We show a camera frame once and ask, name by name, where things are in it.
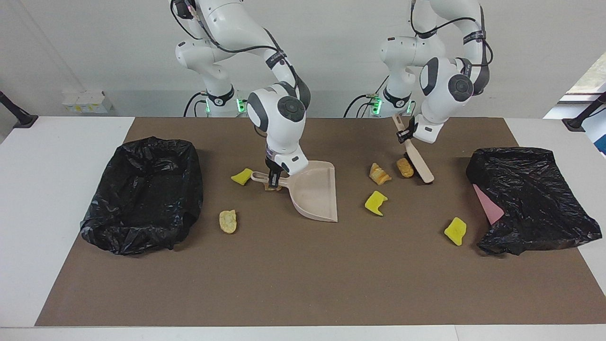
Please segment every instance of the black label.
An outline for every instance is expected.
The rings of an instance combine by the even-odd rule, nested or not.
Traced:
[[[463,38],[463,45],[467,44],[470,41],[474,41],[474,40],[481,42],[485,38],[486,38],[486,35],[484,34],[484,31],[475,31]]]
[[[269,66],[270,69],[273,69],[276,64],[282,59],[286,58],[286,53],[284,52],[276,52],[273,56],[271,56],[265,63]]]

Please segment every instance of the black cable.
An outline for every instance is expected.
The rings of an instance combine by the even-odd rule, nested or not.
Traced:
[[[359,95],[359,96],[358,96],[358,97],[356,97],[356,98],[355,98],[353,101],[351,101],[351,103],[350,103],[350,104],[349,104],[349,106],[347,107],[347,110],[345,110],[345,115],[343,115],[343,118],[347,118],[347,113],[349,113],[349,110],[351,109],[351,107],[353,107],[353,105],[354,105],[354,104],[355,104],[357,101],[359,101],[359,100],[361,100],[361,99],[363,99],[363,98],[365,98],[365,97],[366,97],[366,95]]]
[[[463,17],[463,18],[458,18],[458,19],[451,20],[451,21],[449,21],[449,22],[447,22],[447,23],[445,23],[445,24],[443,24],[443,25],[440,25],[440,26],[436,27],[436,28],[435,28],[435,29],[433,29],[433,30],[430,30],[430,31],[427,31],[427,32],[419,32],[419,31],[417,31],[417,30],[416,30],[416,28],[415,28],[415,22],[413,21],[413,12],[414,12],[414,11],[415,11],[415,7],[414,7],[414,6],[412,6],[412,7],[410,8],[410,26],[413,28],[413,31],[415,31],[415,34],[417,34],[417,35],[419,35],[419,36],[422,36],[422,35],[429,35],[429,34],[435,33],[435,32],[437,32],[439,29],[443,29],[444,27],[446,27],[446,26],[448,26],[448,25],[450,25],[450,24],[454,24],[454,23],[456,23],[456,22],[458,22],[458,21],[470,20],[470,21],[473,21],[473,22],[477,22],[477,20],[475,20],[474,18],[470,18],[470,17],[466,16],[466,17]]]
[[[203,38],[196,38],[195,36],[193,36],[186,28],[185,26],[183,26],[181,24],[181,22],[179,21],[179,18],[176,16],[175,14],[175,9],[173,8],[175,4],[175,0],[171,0],[170,1],[170,12],[173,14],[173,17],[175,17],[175,20],[177,20],[177,23],[179,24],[179,26],[181,26],[181,28],[187,32],[187,34],[192,37],[195,40],[204,40]],[[252,51],[252,50],[257,50],[257,49],[270,49],[270,50],[274,50],[275,52],[281,52],[280,50],[278,50],[277,48],[273,47],[273,46],[252,46],[252,47],[247,47],[246,49],[241,49],[241,50],[228,50],[223,48],[223,46],[221,46],[217,41],[215,41],[215,39],[213,39],[212,35],[210,35],[210,33],[208,32],[206,26],[200,25],[200,27],[202,27],[202,29],[204,30],[204,33],[206,33],[206,35],[208,36],[208,39],[210,40],[210,42],[213,43],[213,45],[215,45],[219,50],[223,51],[223,52],[227,52],[227,53],[240,53],[240,52],[248,52],[248,51]]]
[[[484,44],[484,46],[486,46],[486,48],[488,48],[488,51],[490,51],[490,60],[487,61],[486,64],[472,64],[471,66],[477,66],[477,67],[489,66],[494,60],[494,52],[492,51],[492,47],[490,47],[490,44],[486,41],[486,39],[482,39],[482,43]]]
[[[179,21],[179,18],[177,17],[177,15],[175,14],[175,0],[170,0],[170,13],[173,14],[173,17],[175,18],[175,21],[177,22],[177,24],[179,24],[179,26],[181,26],[181,28],[183,29],[183,31],[185,31],[190,37],[192,37],[195,40],[204,40],[203,38],[196,38],[194,37],[186,28],[185,26],[183,26],[183,24],[181,24],[181,21]]]
[[[592,113],[591,115],[589,115],[589,117],[594,117],[594,116],[596,116],[596,115],[600,114],[601,112],[603,112],[603,111],[605,111],[605,110],[606,110],[606,108],[604,108],[604,109],[602,109],[602,110],[600,110],[600,111],[598,111],[598,112]]]
[[[427,31],[427,32],[419,32],[419,31],[417,31],[417,30],[416,30],[416,28],[415,28],[415,22],[413,21],[413,12],[414,12],[414,11],[415,11],[415,7],[414,7],[414,5],[413,5],[413,6],[411,6],[411,8],[410,8],[410,27],[412,27],[413,31],[414,31],[414,32],[415,32],[415,34],[417,34],[418,36],[433,34],[433,33],[437,32],[439,29],[443,29],[444,27],[446,27],[446,26],[448,26],[448,25],[450,25],[450,24],[454,24],[454,23],[456,23],[456,22],[458,22],[458,21],[469,20],[469,21],[477,22],[477,20],[475,20],[474,18],[471,18],[471,17],[466,16],[466,17],[463,17],[463,18],[458,18],[458,19],[454,19],[454,20],[451,20],[451,21],[449,21],[449,22],[446,22],[445,24],[440,25],[440,26],[436,27],[436,28],[435,28],[435,29],[433,29],[433,30],[430,30],[430,31]],[[494,60],[494,53],[493,53],[493,51],[492,51],[492,48],[490,47],[490,45],[489,45],[489,44],[488,44],[488,42],[486,41],[486,38],[482,38],[482,43],[483,43],[483,45],[484,45],[484,46],[486,46],[486,48],[488,48],[488,50],[490,51],[490,61],[489,61],[489,62],[487,62],[486,64],[472,64],[471,66],[475,66],[475,67],[485,67],[485,66],[489,66],[489,65],[490,65],[490,64],[493,62],[493,60]]]
[[[259,130],[258,130],[258,128],[257,128],[257,126],[255,126],[255,125],[253,124],[253,127],[255,127],[255,132],[257,133],[257,135],[259,135],[260,137],[263,137],[263,138],[267,138],[267,135],[263,135],[263,134],[261,134],[261,133],[259,132]]]
[[[385,79],[383,79],[383,83],[381,83],[381,85],[379,86],[379,88],[377,89],[377,91],[375,91],[375,93],[378,95],[379,91],[381,91],[381,88],[385,85],[385,83],[387,83],[387,80],[389,79],[389,75],[387,75],[387,77],[385,77]],[[368,101],[368,106],[366,107],[366,109],[364,109],[364,113],[362,114],[362,118],[364,118],[366,116],[366,110],[368,109],[368,107],[372,104],[373,100],[371,99],[370,101]]]
[[[366,109],[368,109],[368,107],[372,106],[371,103],[364,103],[360,106],[360,108],[358,108],[358,113],[356,114],[356,118],[360,118],[360,111],[362,110],[363,107],[366,107]]]
[[[175,3],[175,0],[171,0],[170,1],[170,12],[173,14],[173,17],[175,18],[175,20],[177,21],[177,24],[179,24],[179,26],[181,26],[181,28],[183,29],[183,31],[185,31],[190,37],[192,37],[195,40],[204,40],[203,38],[196,38],[195,36],[193,36],[186,28],[185,26],[183,26],[181,24],[181,21],[179,21],[179,18],[177,17],[177,15],[175,14],[175,9],[173,8]],[[272,51],[275,51],[276,53],[280,53],[283,52],[279,47],[273,47],[273,46],[267,46],[267,45],[259,45],[259,46],[252,46],[252,47],[247,47],[246,49],[241,49],[241,50],[228,50],[226,48],[224,48],[223,46],[221,46],[219,44],[218,41],[216,41],[213,36],[208,32],[208,29],[206,28],[206,26],[204,25],[200,25],[200,27],[202,27],[202,29],[204,30],[204,33],[206,33],[206,35],[208,36],[208,40],[210,40],[210,42],[213,43],[213,45],[215,45],[217,47],[217,49],[223,51],[223,52],[227,52],[227,53],[241,53],[241,52],[249,52],[252,50],[258,50],[258,49],[270,49]],[[267,31],[267,34],[271,37],[271,40],[274,41],[273,37],[271,36],[271,33],[269,31]],[[284,60],[286,62],[286,65],[288,65],[288,68],[290,69],[290,71],[293,74],[293,77],[295,78],[295,89],[297,89],[299,87],[299,75],[297,75],[295,68],[286,60]]]
[[[193,115],[194,115],[195,117],[198,117],[198,104],[200,104],[200,103],[204,103],[204,104],[206,104],[206,101],[201,100],[201,101],[196,102],[196,104],[194,104],[194,105],[193,105]]]
[[[198,97],[198,96],[206,96],[205,92],[197,92],[195,95],[193,95],[189,102],[187,102],[187,105],[185,106],[185,111],[183,111],[183,117],[187,117],[187,111],[189,110],[189,107],[191,106],[191,102],[193,102],[193,100]]]

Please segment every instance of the pink sheet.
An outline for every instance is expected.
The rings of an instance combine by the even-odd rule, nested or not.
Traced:
[[[475,184],[473,185],[473,189],[476,190],[478,199],[480,199],[484,212],[486,212],[486,217],[488,217],[491,225],[496,223],[499,219],[501,219],[501,217],[503,217],[503,215],[505,215],[505,212],[492,200],[490,200],[490,198],[488,198],[486,194],[484,194],[484,192],[482,192],[482,190]]]

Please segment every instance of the brown mat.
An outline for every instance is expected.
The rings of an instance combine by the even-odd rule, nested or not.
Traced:
[[[516,146],[502,119],[452,119],[435,145],[417,142],[431,186],[397,176],[391,119],[309,120],[301,144],[336,166],[338,224],[301,217],[286,191],[231,181],[265,169],[264,140],[246,119],[137,118],[127,141],[151,135],[199,149],[201,219],[173,252],[120,257],[78,238],[36,325],[606,323],[606,298],[578,250],[497,258],[475,246],[488,222],[465,168],[477,148]],[[373,162],[394,180],[377,187]],[[364,209],[375,190],[389,198],[384,218]],[[235,235],[218,226],[229,209]],[[469,228],[460,248],[443,235],[454,217]]]

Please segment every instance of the black garbage bag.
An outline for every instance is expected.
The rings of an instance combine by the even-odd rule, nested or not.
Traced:
[[[118,147],[80,233],[117,255],[173,249],[202,208],[198,154],[187,141],[150,137]]]
[[[550,150],[479,149],[467,177],[505,212],[478,244],[488,254],[567,249],[602,238]]]

